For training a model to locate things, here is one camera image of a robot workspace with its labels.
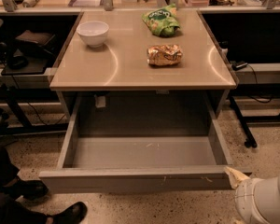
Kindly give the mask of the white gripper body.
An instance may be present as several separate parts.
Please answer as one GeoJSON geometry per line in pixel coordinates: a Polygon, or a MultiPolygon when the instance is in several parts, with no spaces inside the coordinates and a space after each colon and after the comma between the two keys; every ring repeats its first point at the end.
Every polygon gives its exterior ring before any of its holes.
{"type": "Polygon", "coordinates": [[[255,187],[259,178],[242,181],[235,191],[235,206],[245,224],[263,224],[264,219],[255,202],[255,187]]]}

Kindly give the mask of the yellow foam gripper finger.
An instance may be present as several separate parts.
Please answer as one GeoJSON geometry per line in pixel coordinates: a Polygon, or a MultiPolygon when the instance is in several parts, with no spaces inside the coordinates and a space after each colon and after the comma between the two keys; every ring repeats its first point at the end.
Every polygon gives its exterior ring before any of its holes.
{"type": "Polygon", "coordinates": [[[224,167],[224,172],[228,176],[233,189],[237,189],[243,181],[249,179],[249,176],[229,166],[224,167]]]}

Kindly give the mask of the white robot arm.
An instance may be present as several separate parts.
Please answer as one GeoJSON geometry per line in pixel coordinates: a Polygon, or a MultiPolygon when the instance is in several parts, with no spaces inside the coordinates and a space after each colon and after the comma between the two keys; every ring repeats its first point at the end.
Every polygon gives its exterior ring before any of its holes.
{"type": "Polygon", "coordinates": [[[245,224],[280,224],[280,174],[269,179],[250,178],[226,166],[235,206],[245,224]]]}

